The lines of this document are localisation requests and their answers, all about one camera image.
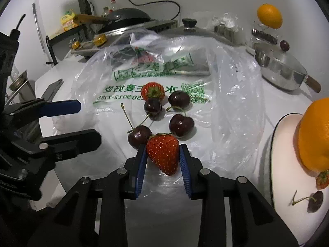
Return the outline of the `clear plastic bag green print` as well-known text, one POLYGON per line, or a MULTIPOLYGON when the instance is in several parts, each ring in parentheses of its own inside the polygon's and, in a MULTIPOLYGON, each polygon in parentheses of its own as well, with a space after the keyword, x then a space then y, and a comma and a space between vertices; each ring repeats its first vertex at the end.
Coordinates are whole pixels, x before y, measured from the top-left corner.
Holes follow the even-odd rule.
POLYGON ((165 96, 176 91, 190 96, 185 114, 195 127, 181 142, 205 167, 230 178, 253 176, 265 122, 256 62, 213 38, 136 30, 100 50, 75 75, 70 97, 81 111, 53 119, 59 133, 93 128, 103 140, 95 152, 56 166, 66 189, 82 176, 103 177, 134 156, 128 131, 138 124, 155 134, 169 131, 175 110, 167 99, 156 120, 144 111, 141 91, 150 82, 161 84, 165 96))

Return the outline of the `glass jar with dates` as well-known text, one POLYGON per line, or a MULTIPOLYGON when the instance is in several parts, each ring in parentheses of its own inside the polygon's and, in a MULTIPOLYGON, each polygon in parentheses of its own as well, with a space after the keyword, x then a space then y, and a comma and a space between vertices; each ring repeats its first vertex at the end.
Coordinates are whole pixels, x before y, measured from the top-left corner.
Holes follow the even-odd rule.
POLYGON ((276 45, 279 41, 279 35, 275 29, 270 28, 262 23, 254 22, 251 34, 258 40, 276 45))

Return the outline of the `large steel pot lid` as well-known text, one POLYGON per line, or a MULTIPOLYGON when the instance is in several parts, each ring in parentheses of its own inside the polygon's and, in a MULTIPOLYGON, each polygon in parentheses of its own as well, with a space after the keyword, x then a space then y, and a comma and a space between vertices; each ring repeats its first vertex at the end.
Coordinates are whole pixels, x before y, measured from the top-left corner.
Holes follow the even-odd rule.
POLYGON ((197 21, 195 19, 182 19, 182 23, 183 26, 162 31, 161 34, 170 38, 177 36, 210 37, 229 46, 234 45, 230 40, 216 32, 197 27, 197 21))

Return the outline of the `red strawberry on bag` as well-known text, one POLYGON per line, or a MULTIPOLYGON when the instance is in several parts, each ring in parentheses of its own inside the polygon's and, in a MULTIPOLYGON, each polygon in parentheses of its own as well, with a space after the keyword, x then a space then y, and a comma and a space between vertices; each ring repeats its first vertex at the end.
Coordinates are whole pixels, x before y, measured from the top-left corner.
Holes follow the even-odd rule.
POLYGON ((148 100, 150 98, 157 98, 160 101, 162 101, 165 96, 164 87, 161 84, 156 83, 156 82, 146 83, 142 87, 140 93, 141 93, 143 100, 148 100))

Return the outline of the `red strawberry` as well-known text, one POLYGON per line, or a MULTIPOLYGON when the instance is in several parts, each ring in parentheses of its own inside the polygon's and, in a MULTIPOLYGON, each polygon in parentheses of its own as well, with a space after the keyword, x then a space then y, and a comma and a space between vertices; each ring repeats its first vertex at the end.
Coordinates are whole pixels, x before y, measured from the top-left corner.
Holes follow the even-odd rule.
POLYGON ((166 175, 174 175, 178 168, 179 141, 168 133, 152 135, 146 145, 148 158, 166 175))
POLYGON ((156 83, 156 82, 146 83, 142 87, 140 93, 141 93, 143 100, 148 100, 150 98, 157 98, 160 101, 162 101, 165 96, 164 87, 161 84, 156 83))

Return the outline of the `yellow detergent bottle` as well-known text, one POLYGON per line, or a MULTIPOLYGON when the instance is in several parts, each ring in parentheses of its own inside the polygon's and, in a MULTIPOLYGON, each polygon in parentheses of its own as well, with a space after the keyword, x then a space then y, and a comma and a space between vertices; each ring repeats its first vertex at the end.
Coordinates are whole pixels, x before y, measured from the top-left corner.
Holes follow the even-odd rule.
POLYGON ((65 15, 61 17, 61 24, 65 32, 78 26, 73 20, 74 17, 75 13, 72 9, 67 11, 65 15))

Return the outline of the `large orange on plate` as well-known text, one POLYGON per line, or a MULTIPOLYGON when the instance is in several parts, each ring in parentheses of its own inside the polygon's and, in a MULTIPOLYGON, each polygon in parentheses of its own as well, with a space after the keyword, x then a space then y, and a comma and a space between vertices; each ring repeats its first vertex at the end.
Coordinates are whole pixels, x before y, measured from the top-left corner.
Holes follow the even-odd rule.
POLYGON ((304 166, 313 172, 328 170, 328 98, 312 102, 298 130, 298 151, 304 166))

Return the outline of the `black umbrella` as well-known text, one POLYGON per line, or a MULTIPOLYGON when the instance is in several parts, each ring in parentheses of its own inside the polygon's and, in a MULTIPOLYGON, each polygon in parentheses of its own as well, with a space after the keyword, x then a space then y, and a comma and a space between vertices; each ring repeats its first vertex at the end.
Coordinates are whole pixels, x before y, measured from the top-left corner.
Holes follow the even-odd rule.
POLYGON ((84 0, 85 4, 85 13, 87 15, 94 15, 94 6, 92 2, 89 2, 88 0, 84 0))

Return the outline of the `crumpled bag with metal cup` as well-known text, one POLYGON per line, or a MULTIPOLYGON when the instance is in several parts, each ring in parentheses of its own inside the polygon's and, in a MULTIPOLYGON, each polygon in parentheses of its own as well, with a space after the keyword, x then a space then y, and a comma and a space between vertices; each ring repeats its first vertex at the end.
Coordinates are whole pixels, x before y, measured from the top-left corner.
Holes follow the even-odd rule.
POLYGON ((240 46, 246 42, 245 32, 237 15, 224 13, 212 16, 207 22, 206 30, 212 31, 233 46, 240 46))

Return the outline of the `white plate dark rim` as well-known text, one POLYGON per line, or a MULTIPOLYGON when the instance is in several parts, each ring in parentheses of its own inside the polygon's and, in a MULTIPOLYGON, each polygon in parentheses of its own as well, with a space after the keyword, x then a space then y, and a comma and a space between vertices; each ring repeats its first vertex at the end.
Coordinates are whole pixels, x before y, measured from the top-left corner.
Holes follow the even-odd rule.
POLYGON ((314 213, 308 211, 307 199, 292 205, 317 191, 316 175, 307 171, 298 158, 296 137, 302 117, 297 113, 282 117, 272 134, 269 150, 272 205, 299 246, 315 237, 328 213, 328 188, 322 190, 323 204, 314 213))

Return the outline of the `red cap sauce bottle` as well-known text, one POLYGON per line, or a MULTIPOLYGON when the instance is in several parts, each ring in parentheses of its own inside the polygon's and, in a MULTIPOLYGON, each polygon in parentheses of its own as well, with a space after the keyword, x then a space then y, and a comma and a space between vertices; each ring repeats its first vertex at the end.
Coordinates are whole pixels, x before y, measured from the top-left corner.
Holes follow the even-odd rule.
POLYGON ((109 13, 112 13, 118 9, 118 4, 116 0, 111 0, 110 1, 110 6, 109 6, 109 13))

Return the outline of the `induction cooktop gold knobs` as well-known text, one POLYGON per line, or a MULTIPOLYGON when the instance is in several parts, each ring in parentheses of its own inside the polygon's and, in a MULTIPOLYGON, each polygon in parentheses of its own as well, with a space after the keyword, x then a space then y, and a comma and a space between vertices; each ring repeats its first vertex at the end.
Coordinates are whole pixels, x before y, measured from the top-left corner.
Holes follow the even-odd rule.
POLYGON ((91 57, 101 48, 110 46, 113 42, 117 41, 117 39, 119 39, 123 34, 139 30, 150 30, 155 33, 161 33, 163 31, 176 28, 177 26, 177 20, 154 20, 108 32, 103 32, 99 35, 95 35, 91 41, 83 41, 80 44, 78 44, 78 41, 73 42, 71 44, 70 53, 73 55, 91 57))

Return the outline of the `dark cherry with stem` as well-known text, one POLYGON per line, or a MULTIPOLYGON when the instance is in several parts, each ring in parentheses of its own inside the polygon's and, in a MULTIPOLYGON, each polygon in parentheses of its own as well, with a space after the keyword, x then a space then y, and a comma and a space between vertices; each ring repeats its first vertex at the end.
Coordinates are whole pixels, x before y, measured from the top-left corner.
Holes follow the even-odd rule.
POLYGON ((151 130, 144 126, 144 122, 148 119, 149 114, 146 116, 146 118, 143 120, 143 122, 140 123, 140 125, 134 127, 128 117, 128 114, 125 111, 124 104, 120 104, 125 117, 127 118, 127 121, 131 127, 131 130, 127 132, 128 134, 128 143, 135 149, 138 149, 140 145, 146 144, 148 142, 148 139, 153 135, 151 130))

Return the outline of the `strawberry on plate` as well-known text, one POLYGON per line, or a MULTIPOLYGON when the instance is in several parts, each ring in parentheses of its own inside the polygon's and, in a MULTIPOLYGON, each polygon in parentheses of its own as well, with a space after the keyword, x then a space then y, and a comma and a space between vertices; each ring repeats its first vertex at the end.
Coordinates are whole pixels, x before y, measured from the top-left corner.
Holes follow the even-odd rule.
POLYGON ((329 185, 329 170, 321 172, 316 177, 316 187, 318 190, 323 190, 329 185))

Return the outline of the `orange on glass jar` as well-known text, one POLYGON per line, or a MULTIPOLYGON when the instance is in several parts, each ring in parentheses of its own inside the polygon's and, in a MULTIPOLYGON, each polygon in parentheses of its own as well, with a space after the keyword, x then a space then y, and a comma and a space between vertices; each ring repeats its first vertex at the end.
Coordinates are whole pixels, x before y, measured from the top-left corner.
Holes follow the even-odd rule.
POLYGON ((283 18, 280 10, 274 5, 263 4, 257 10, 259 21, 272 29, 279 29, 283 24, 283 18))

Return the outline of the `dark oil bottle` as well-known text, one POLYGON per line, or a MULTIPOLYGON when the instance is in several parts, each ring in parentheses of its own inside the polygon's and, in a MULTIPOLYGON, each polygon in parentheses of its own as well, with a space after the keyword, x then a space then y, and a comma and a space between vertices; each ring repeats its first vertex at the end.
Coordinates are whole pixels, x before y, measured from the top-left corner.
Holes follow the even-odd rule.
POLYGON ((109 8, 108 7, 104 7, 101 16, 102 17, 106 17, 107 15, 109 15, 109 8))

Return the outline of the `dark cherry on plate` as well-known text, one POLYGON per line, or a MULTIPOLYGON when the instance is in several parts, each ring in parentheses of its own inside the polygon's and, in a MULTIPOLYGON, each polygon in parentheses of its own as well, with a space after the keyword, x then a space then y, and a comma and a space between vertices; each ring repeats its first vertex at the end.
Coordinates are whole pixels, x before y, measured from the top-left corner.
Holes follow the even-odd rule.
POLYGON ((307 212, 308 213, 315 213, 320 209, 320 207, 323 204, 323 192, 322 191, 316 191, 315 193, 312 193, 310 196, 300 198, 298 200, 295 200, 295 196, 297 194, 297 191, 295 192, 293 198, 292 198, 292 206, 296 205, 299 202, 302 202, 304 200, 308 201, 308 206, 307 206, 307 212))

